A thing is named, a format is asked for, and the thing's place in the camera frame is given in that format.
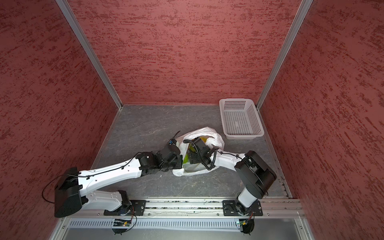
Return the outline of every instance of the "green object in bag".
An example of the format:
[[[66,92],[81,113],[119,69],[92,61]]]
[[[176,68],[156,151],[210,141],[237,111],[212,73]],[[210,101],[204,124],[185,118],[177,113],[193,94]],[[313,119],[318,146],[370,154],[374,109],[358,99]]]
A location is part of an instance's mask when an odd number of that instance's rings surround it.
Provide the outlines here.
[[[183,164],[186,164],[188,161],[189,161],[189,157],[188,157],[188,154],[186,154],[185,158],[184,158],[184,161],[183,161]]]

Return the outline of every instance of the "enclosure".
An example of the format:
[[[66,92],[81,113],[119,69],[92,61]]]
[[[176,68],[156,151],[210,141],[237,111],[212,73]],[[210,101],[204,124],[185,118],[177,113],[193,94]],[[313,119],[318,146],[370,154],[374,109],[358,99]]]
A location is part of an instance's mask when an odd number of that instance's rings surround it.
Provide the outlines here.
[[[277,174],[251,235],[229,225],[144,225],[165,221],[153,218],[157,201],[210,199],[214,209],[235,199],[244,184],[220,167],[102,188],[149,202],[138,225],[117,239],[383,239],[383,1],[0,5],[1,239],[113,237],[110,229],[76,225],[107,221],[100,211],[55,218],[41,197],[44,186],[70,167],[96,169],[156,152],[177,131],[202,127],[224,138],[225,151],[253,150]],[[253,100],[265,134],[226,139],[223,98]],[[53,184],[45,196],[54,199]],[[218,219],[207,221],[226,221]]]

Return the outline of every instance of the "black mounting plate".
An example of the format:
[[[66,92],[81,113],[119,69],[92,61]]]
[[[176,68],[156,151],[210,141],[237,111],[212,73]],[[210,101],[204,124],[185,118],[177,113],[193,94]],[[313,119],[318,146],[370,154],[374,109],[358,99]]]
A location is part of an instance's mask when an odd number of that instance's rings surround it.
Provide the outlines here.
[[[134,209],[133,214],[136,216],[143,216],[144,210],[145,210],[145,204],[147,203],[147,201],[145,201],[145,200],[132,200],[131,199],[131,203],[132,203],[132,206]]]
[[[255,216],[262,216],[263,210],[259,200],[256,200],[250,207]],[[223,200],[224,216],[241,216],[236,210],[236,202],[234,200]]]

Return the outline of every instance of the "white plastic bag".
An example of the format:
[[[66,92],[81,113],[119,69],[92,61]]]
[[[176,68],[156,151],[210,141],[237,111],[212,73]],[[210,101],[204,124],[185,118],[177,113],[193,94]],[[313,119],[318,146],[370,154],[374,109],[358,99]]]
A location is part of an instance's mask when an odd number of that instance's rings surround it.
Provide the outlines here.
[[[198,130],[189,132],[187,134],[182,135],[181,137],[176,138],[177,146],[180,149],[180,154],[183,155],[183,159],[184,159],[185,155],[187,154],[187,150],[188,150],[188,146],[189,146],[189,143],[183,143],[183,140],[185,140],[185,139],[192,140],[192,139],[194,139],[196,137],[200,137],[200,136],[210,136],[207,139],[207,141],[205,142],[205,144],[207,144],[210,148],[215,146],[215,147],[218,147],[220,149],[224,149],[224,141],[223,141],[223,138],[220,136],[220,134],[218,134],[216,132],[216,130],[213,128],[204,127],[204,128],[200,128]],[[212,168],[211,171],[213,171],[217,168],[218,168],[218,166],[215,166],[214,168]],[[189,164],[189,162],[186,164],[183,164],[182,169],[173,169],[172,170],[172,173],[178,177],[180,177],[180,176],[193,176],[193,175],[198,175],[198,174],[204,174],[207,172],[210,172],[210,171],[208,171],[203,164],[201,164],[201,163]]]

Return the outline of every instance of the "aluminum frame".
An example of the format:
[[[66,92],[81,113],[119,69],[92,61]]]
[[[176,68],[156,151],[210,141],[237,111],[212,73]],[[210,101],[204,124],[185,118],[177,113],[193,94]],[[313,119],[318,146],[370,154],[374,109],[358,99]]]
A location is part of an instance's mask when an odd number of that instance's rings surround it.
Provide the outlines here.
[[[303,0],[301,2],[299,9],[297,10],[297,13],[295,15],[295,18],[293,19],[292,25],[288,31],[288,34],[285,37],[283,46],[281,47],[279,55],[277,56],[275,64],[273,65],[271,74],[269,75],[267,82],[263,88],[263,91],[261,92],[260,97],[256,103],[257,111],[259,111],[261,106],[263,105],[263,102],[266,96],[268,95],[269,89],[271,88],[273,82],[275,81],[276,75],[279,72],[281,65],[283,64],[284,59],[287,56],[287,53],[289,52],[289,49],[291,48],[293,40],[295,39],[297,32],[299,31],[305,16],[307,15],[307,12],[312,4],[312,1],[313,0]]]
[[[239,216],[224,216],[222,210],[223,200],[234,200],[233,198],[220,197],[170,197],[170,198],[137,198],[135,200],[146,200],[147,204],[143,216],[137,216],[138,221],[150,219],[170,219],[173,221],[190,221],[190,219],[201,220],[223,220],[233,219],[236,221]],[[263,216],[255,218],[291,218],[295,219],[299,235],[302,240],[313,240],[310,238],[310,229],[306,225],[306,215],[302,209],[299,199],[260,199],[263,209]],[[89,221],[92,219],[113,219],[116,216],[104,216],[103,210],[81,210],[69,217],[62,218],[58,223],[50,240],[62,240],[69,223],[77,219]]]
[[[262,127],[264,128],[264,139],[268,145],[268,149],[269,149],[269,152],[270,154],[272,155],[273,159],[274,159],[274,163],[275,163],[275,168],[277,169],[277,173],[278,173],[278,179],[282,181],[282,184],[283,184],[283,188],[284,190],[287,192],[287,196],[288,198],[292,198],[292,193],[288,187],[288,184],[285,180],[285,176],[284,176],[284,173],[283,173],[283,170],[281,169],[281,165],[280,165],[280,162],[277,158],[277,155],[276,155],[276,152],[275,152],[275,148],[273,147],[273,144],[271,142],[271,138],[269,137],[269,134],[268,134],[268,131],[265,127],[265,123],[264,123],[264,120],[263,120],[263,117],[260,113],[260,110],[257,111],[257,114],[259,114],[259,117],[260,117],[260,121],[262,123]]]
[[[80,44],[83,46],[85,52],[87,53],[89,59],[91,60],[93,66],[95,67],[97,73],[99,74],[99,76],[100,76],[101,80],[103,81],[105,87],[107,88],[109,94],[113,98],[113,101],[115,101],[117,107],[119,109],[121,109],[123,106],[123,103],[121,102],[119,95],[117,94],[115,88],[113,87],[111,81],[109,80],[107,73],[104,71],[104,68],[101,65],[99,59],[97,58],[96,53],[92,49],[91,44],[89,43],[83,30],[81,29],[80,24],[77,21],[75,15],[73,14],[71,7],[68,4],[67,0],[56,0],[56,3],[59,5],[62,13],[64,14],[65,18],[67,19],[69,25],[71,26],[73,32],[75,33],[75,35],[77,37],[77,39],[79,40]]]
[[[100,149],[99,149],[99,152],[97,153],[96,158],[95,158],[95,160],[93,161],[91,170],[95,169],[95,168],[97,167],[97,165],[99,164],[99,162],[100,162],[100,160],[101,160],[101,157],[102,157],[103,154],[104,154],[104,150],[105,150],[105,148],[106,148],[107,145],[108,145],[108,141],[109,141],[109,139],[110,139],[111,136],[112,136],[113,130],[115,129],[116,122],[117,122],[117,120],[119,119],[119,117],[120,117],[120,115],[121,115],[121,112],[122,112],[122,108],[119,108],[118,111],[117,111],[117,113],[116,113],[116,115],[115,115],[115,118],[113,119],[113,122],[112,122],[111,126],[110,126],[109,129],[108,129],[107,135],[105,136],[104,141],[103,141],[103,143],[101,144],[101,147],[100,147]]]

